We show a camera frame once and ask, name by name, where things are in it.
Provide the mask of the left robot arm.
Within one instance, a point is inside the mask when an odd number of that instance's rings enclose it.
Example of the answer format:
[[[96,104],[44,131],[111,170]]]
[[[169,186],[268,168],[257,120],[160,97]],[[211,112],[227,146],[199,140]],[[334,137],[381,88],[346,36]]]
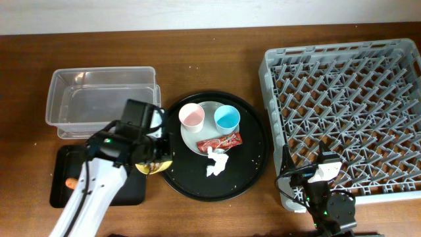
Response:
[[[152,175],[172,164],[164,109],[129,99],[121,119],[114,120],[85,142],[78,183],[51,236],[95,236],[118,191],[132,170]]]

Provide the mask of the orange carrot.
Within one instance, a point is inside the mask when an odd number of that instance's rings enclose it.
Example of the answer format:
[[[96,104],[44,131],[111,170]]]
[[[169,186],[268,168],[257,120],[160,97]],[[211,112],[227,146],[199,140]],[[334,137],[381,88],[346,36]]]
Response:
[[[78,180],[75,178],[67,178],[65,180],[65,186],[71,190],[75,190],[78,185]]]

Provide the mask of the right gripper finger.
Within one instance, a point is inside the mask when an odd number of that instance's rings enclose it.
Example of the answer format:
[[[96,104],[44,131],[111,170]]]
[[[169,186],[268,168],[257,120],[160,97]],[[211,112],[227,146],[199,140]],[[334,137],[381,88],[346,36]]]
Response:
[[[282,148],[281,174],[283,176],[289,176],[290,172],[293,171],[294,169],[295,169],[295,164],[290,154],[290,148],[287,144],[285,144]]]
[[[319,141],[318,163],[327,164],[339,161],[339,155],[332,151],[322,140]]]

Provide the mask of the white tissue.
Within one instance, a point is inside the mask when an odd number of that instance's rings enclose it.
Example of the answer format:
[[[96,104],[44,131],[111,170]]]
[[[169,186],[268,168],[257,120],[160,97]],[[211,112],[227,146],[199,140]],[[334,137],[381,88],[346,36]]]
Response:
[[[207,148],[208,158],[212,159],[215,164],[207,166],[207,177],[210,175],[218,176],[226,167],[229,156],[225,154],[224,149],[212,147]]]

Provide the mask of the red snack wrapper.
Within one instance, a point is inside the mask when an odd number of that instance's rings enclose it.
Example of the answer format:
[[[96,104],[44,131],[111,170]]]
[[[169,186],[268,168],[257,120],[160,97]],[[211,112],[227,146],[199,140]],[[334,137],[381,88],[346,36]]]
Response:
[[[243,140],[239,132],[232,132],[231,134],[221,136],[219,138],[213,138],[209,140],[203,140],[197,142],[197,149],[205,153],[207,152],[208,148],[211,147],[212,149],[223,149],[227,150],[231,147],[235,147],[237,145],[241,145]]]

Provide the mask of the yellow bowl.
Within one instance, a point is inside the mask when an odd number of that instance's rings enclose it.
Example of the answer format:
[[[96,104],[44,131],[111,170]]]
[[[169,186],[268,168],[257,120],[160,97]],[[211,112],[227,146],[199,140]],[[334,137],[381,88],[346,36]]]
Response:
[[[146,175],[152,175],[166,170],[172,161],[164,161],[161,163],[136,164],[136,169]]]

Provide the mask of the pink cup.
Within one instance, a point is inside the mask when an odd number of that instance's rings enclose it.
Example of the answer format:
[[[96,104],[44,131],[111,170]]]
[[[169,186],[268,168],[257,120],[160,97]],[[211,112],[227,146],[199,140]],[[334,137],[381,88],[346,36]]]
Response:
[[[198,133],[204,125],[205,111],[199,104],[188,103],[180,109],[178,118],[188,132]]]

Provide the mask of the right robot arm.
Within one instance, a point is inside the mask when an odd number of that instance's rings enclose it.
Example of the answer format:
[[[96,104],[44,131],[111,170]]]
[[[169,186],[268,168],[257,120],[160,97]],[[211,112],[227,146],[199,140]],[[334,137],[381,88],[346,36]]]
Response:
[[[344,190],[331,190],[329,181],[341,170],[341,157],[319,142],[319,154],[314,163],[296,167],[288,145],[282,148],[282,165],[277,180],[289,179],[291,187],[303,188],[304,200],[280,190],[280,193],[294,203],[302,205],[312,216],[319,236],[354,236],[355,195]]]

